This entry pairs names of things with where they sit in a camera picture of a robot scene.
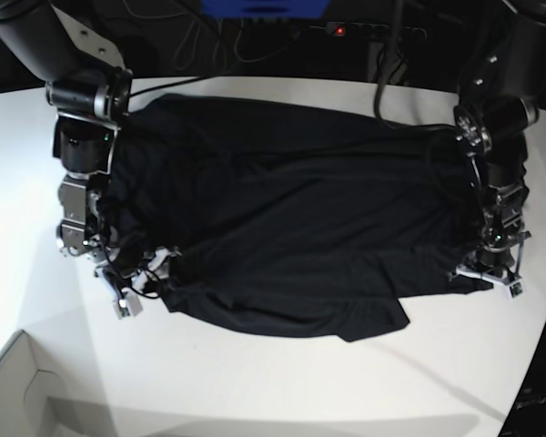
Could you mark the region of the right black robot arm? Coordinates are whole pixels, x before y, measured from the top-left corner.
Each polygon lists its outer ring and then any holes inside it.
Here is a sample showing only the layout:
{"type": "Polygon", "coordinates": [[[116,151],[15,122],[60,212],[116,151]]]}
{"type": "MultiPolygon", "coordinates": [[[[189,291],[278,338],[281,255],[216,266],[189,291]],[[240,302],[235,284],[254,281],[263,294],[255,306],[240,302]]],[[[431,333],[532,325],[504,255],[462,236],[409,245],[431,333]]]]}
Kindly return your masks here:
{"type": "Polygon", "coordinates": [[[66,171],[57,246],[67,256],[90,258],[119,316],[134,316],[140,298],[165,296],[158,273],[176,252],[159,248],[135,260],[101,212],[132,72],[114,43],[49,1],[0,1],[0,40],[44,81],[46,102],[57,112],[53,155],[66,171]]]}

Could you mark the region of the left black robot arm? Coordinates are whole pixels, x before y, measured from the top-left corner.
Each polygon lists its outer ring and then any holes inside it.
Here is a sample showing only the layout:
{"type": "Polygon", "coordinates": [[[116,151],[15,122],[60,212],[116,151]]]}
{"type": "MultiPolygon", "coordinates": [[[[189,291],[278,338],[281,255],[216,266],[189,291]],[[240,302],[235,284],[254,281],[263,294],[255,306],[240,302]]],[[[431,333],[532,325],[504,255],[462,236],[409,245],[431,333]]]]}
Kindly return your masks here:
{"type": "Polygon", "coordinates": [[[546,89],[546,1],[489,1],[474,52],[460,74],[456,139],[468,159],[481,210],[480,243],[456,268],[460,276],[523,292],[523,250],[530,237],[522,209],[524,132],[540,117],[546,89]]]}

